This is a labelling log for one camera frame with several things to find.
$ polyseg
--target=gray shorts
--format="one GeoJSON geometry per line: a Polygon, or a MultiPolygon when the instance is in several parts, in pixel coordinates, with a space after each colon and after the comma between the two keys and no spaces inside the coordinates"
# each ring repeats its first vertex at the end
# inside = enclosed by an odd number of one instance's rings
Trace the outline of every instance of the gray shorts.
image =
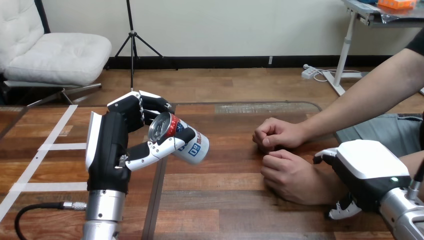
{"type": "Polygon", "coordinates": [[[352,140],[375,140],[396,157],[421,151],[420,114],[383,114],[336,132],[341,143],[352,140]]]}

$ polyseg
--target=aluminum can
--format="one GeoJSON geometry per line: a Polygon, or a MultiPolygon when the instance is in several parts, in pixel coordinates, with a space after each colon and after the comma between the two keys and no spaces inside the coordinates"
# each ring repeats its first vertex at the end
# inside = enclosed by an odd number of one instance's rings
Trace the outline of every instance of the aluminum can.
{"type": "Polygon", "coordinates": [[[185,128],[193,129],[196,136],[186,145],[175,150],[172,154],[190,164],[198,164],[208,153],[209,139],[174,114],[170,112],[162,112],[159,114],[150,124],[147,136],[150,141],[156,142],[164,136],[167,138],[173,137],[175,133],[185,128]]]}

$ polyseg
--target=desk leg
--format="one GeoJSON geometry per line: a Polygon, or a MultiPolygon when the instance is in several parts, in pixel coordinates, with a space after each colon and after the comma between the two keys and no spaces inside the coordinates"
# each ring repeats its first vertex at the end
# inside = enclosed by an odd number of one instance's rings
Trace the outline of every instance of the desk leg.
{"type": "Polygon", "coordinates": [[[337,71],[335,72],[335,76],[333,77],[333,75],[331,75],[330,73],[325,74],[325,77],[327,78],[328,82],[339,96],[345,93],[343,87],[340,86],[340,79],[342,78],[346,58],[348,57],[349,48],[351,47],[352,35],[354,33],[357,16],[358,14],[356,12],[351,12],[350,14],[349,28],[347,29],[347,34],[344,38],[343,48],[341,49],[340,59],[338,60],[337,71]]]}

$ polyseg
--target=can lid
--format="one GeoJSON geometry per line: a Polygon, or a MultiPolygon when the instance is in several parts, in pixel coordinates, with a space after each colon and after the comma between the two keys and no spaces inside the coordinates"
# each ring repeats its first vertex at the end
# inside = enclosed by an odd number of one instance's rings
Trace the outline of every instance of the can lid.
{"type": "Polygon", "coordinates": [[[168,129],[171,127],[171,113],[162,112],[150,124],[147,136],[150,141],[156,142],[167,134],[168,129]]]}

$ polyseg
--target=robotic hand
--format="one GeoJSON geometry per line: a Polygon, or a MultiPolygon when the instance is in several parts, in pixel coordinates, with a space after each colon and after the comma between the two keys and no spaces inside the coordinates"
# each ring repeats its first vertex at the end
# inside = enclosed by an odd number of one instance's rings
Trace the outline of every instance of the robotic hand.
{"type": "Polygon", "coordinates": [[[407,167],[378,141],[354,140],[318,152],[314,164],[331,165],[350,193],[328,212],[330,219],[360,211],[381,214],[397,240],[424,240],[424,203],[418,198],[424,164],[411,181],[407,167]]]}
{"type": "Polygon", "coordinates": [[[83,240],[116,240],[131,172],[159,161],[197,136],[193,128],[185,127],[156,142],[127,148],[128,133],[150,125],[160,113],[174,113],[172,106],[160,96],[132,91],[107,108],[105,115],[91,113],[85,155],[89,197],[83,240]]]}

